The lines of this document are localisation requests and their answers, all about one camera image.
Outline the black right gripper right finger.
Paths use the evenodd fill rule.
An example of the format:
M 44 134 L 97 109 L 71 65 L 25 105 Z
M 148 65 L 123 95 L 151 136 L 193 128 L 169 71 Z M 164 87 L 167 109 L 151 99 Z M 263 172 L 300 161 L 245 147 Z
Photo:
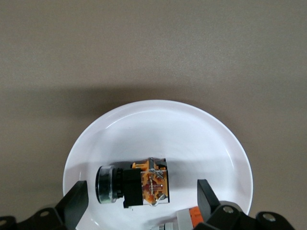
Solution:
M 280 214 L 262 211 L 252 218 L 233 205 L 222 204 L 206 179 L 197 181 L 197 201 L 203 222 L 193 230 L 294 230 Z

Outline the grey switch with green button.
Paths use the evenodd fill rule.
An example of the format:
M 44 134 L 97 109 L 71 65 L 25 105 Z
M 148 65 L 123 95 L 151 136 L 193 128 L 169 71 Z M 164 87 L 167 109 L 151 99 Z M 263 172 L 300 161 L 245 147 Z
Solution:
M 177 211 L 177 218 L 152 227 L 150 230 L 193 230 L 198 224 L 204 222 L 198 206 Z

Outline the orange black push-button switch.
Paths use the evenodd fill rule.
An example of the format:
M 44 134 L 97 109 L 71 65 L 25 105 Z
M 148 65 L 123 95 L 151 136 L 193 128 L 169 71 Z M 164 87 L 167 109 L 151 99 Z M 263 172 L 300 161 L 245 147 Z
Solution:
M 120 168 L 100 166 L 95 178 L 95 193 L 100 204 L 115 203 L 123 198 L 123 207 L 170 202 L 166 159 L 148 158 Z

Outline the pale pink round plate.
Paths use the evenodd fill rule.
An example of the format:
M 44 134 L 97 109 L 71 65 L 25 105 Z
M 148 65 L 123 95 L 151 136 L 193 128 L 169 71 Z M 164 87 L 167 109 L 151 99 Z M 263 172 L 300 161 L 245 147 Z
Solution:
M 100 166 L 123 167 L 149 157 L 167 162 L 169 203 L 124 208 L 122 199 L 97 201 L 94 185 Z M 67 158 L 63 191 L 78 180 L 87 181 L 89 206 L 77 230 L 150 230 L 173 221 L 177 211 L 196 206 L 199 179 L 206 179 L 220 200 L 250 211 L 252 171 L 235 135 L 194 106 L 148 100 L 118 107 L 83 131 Z

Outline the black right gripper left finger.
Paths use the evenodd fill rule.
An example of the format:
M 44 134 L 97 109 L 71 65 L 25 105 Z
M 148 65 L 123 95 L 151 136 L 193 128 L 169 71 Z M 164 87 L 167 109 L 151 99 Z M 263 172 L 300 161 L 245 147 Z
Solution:
M 55 205 L 17 222 L 14 216 L 0 216 L 0 230 L 76 230 L 88 208 L 86 181 L 78 181 Z

